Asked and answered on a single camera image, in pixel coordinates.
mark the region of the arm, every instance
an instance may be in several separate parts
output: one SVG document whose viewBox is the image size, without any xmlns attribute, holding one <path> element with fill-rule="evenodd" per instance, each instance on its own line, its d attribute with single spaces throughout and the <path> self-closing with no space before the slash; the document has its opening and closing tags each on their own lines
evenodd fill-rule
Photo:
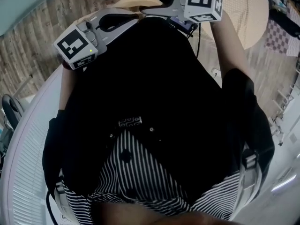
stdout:
<svg viewBox="0 0 300 225">
<path fill-rule="evenodd" d="M 244 48 L 225 11 L 223 11 L 221 21 L 211 23 L 211 30 L 217 46 L 222 79 L 233 68 L 239 69 L 250 77 Z"/>
<path fill-rule="evenodd" d="M 63 68 L 60 89 L 59 110 L 64 110 L 77 81 L 76 72 Z"/>
</svg>

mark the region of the black cable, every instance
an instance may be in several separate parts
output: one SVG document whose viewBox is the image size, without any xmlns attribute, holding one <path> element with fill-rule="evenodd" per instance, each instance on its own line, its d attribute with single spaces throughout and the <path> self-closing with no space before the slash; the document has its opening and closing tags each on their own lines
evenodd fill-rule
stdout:
<svg viewBox="0 0 300 225">
<path fill-rule="evenodd" d="M 198 48 L 197 48 L 197 55 L 196 55 L 196 58 L 198 58 L 198 56 L 199 56 L 200 40 L 201 40 L 201 23 L 199 24 L 199 37 L 198 37 Z"/>
<path fill-rule="evenodd" d="M 196 29 L 193 29 L 193 30 L 190 32 L 190 34 L 188 34 L 188 35 L 186 36 L 186 38 L 189 39 L 190 37 L 192 37 L 193 32 L 194 32 L 195 30 L 196 30 Z"/>
<path fill-rule="evenodd" d="M 46 206 L 47 206 L 47 209 L 48 209 L 48 212 L 49 212 L 49 215 L 51 217 L 51 220 L 52 220 L 53 224 L 58 225 L 56 220 L 55 220 L 55 217 L 52 213 L 52 210 L 51 210 L 51 206 L 50 206 L 50 202 L 49 202 L 49 196 L 50 196 L 50 192 L 48 190 L 47 195 L 46 195 Z"/>
</svg>

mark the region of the white wall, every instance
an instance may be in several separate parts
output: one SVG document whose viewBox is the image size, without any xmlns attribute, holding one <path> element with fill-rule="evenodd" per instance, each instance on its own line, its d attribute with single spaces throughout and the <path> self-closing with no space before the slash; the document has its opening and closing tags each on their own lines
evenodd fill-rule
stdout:
<svg viewBox="0 0 300 225">
<path fill-rule="evenodd" d="M 296 85 L 300 88 L 300 76 Z M 294 88 L 291 92 L 294 99 L 289 103 L 282 119 L 277 119 L 277 124 L 285 134 L 284 144 L 289 144 L 291 152 L 300 145 L 300 90 Z"/>
<path fill-rule="evenodd" d="M 235 218 L 247 225 L 294 225 L 300 217 L 300 158 L 293 164 L 287 179 L 297 174 L 290 183 L 276 191 L 266 191 Z"/>
</svg>

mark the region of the round wooden table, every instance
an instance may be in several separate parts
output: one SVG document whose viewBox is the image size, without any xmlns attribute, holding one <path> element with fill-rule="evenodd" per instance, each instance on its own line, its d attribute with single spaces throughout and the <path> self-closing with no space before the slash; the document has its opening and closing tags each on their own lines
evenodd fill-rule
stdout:
<svg viewBox="0 0 300 225">
<path fill-rule="evenodd" d="M 231 18 L 244 49 L 252 47 L 263 36 L 269 18 L 268 0 L 223 0 L 223 9 Z M 209 22 L 202 28 L 213 39 Z"/>
</svg>

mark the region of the checkered cloth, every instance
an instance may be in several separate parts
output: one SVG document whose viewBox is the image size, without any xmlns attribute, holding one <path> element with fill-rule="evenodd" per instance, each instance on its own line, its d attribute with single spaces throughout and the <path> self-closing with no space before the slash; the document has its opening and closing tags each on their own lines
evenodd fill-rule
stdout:
<svg viewBox="0 0 300 225">
<path fill-rule="evenodd" d="M 273 20 L 268 21 L 267 28 L 267 39 L 265 46 L 272 49 L 278 53 L 286 54 L 289 49 L 289 38 L 290 35 L 287 34 L 276 22 Z"/>
<path fill-rule="evenodd" d="M 300 16 L 296 9 L 287 3 L 287 17 L 300 26 Z M 273 20 L 268 21 L 267 39 L 265 47 L 287 56 L 297 57 L 299 54 L 300 41 L 290 36 Z"/>
</svg>

